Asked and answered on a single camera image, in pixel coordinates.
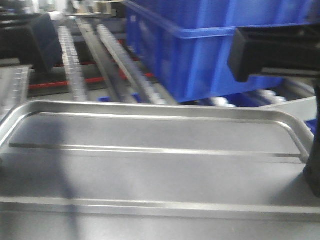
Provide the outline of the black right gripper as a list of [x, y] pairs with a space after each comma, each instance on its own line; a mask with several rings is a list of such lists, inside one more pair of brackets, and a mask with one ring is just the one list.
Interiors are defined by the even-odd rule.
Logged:
[[227, 65], [237, 82], [249, 76], [320, 78], [320, 25], [237, 27]]

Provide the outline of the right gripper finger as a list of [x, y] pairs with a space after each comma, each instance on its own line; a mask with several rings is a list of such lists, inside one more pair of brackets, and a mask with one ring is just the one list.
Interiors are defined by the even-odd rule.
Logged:
[[303, 170], [304, 178], [312, 193], [320, 197], [320, 81], [313, 82], [316, 97], [315, 134], [308, 161]]

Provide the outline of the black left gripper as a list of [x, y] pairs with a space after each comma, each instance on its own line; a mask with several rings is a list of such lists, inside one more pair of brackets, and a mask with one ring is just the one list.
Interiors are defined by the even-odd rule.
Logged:
[[63, 50], [48, 13], [2, 14], [0, 58], [19, 59], [40, 73], [50, 72], [62, 59]]

